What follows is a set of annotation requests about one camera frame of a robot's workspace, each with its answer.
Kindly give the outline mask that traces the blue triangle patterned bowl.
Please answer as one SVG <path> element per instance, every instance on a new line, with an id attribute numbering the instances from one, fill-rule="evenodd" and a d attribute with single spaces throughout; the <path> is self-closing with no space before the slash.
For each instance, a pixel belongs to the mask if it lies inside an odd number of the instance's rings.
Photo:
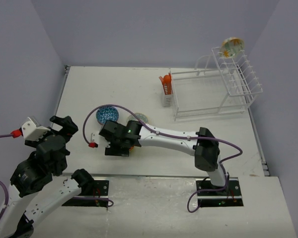
<path id="1" fill-rule="evenodd" d="M 99 124 L 105 124 L 107 120 L 117 121 L 119 112 L 113 106 L 101 107 L 96 112 L 96 119 Z"/>

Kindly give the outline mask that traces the yellow teal patterned bowl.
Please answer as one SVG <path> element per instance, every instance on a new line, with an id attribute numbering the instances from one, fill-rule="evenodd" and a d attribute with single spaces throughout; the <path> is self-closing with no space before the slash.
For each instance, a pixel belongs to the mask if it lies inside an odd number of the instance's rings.
<path id="1" fill-rule="evenodd" d="M 129 115 L 127 117 L 127 122 L 130 120 L 135 120 L 135 121 L 141 120 L 144 123 L 149 123 L 148 117 L 142 113 L 135 113 L 135 115 Z"/>

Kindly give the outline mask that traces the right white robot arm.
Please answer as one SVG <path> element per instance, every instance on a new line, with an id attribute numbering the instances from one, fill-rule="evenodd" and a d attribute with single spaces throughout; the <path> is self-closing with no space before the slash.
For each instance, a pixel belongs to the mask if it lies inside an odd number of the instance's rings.
<path id="1" fill-rule="evenodd" d="M 186 132 L 164 130 L 135 120 L 126 125 L 108 120 L 98 135 L 107 143 L 106 156 L 128 157 L 132 147 L 159 147 L 193 156 L 195 167 L 208 174 L 215 194 L 222 195 L 229 190 L 225 172 L 220 167 L 219 143 L 205 127 L 197 132 Z"/>

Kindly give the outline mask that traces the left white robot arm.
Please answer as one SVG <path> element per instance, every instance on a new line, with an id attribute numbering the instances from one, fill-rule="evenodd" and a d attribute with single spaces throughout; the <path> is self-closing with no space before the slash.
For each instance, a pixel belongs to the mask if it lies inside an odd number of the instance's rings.
<path id="1" fill-rule="evenodd" d="M 22 136 L 24 144 L 34 148 L 34 151 L 18 164 L 9 186 L 0 181 L 4 190 L 0 208 L 0 238 L 30 237 L 34 228 L 56 208 L 79 194 L 87 195 L 93 190 L 91 174 L 85 169 L 78 169 L 46 201 L 29 206 L 44 186 L 67 168 L 66 157 L 70 152 L 66 144 L 78 132 L 78 126 L 69 116 L 52 116 L 50 122 L 61 126 L 61 129 L 42 126 L 35 118 L 28 117 L 19 129 L 3 135 L 13 138 Z"/>

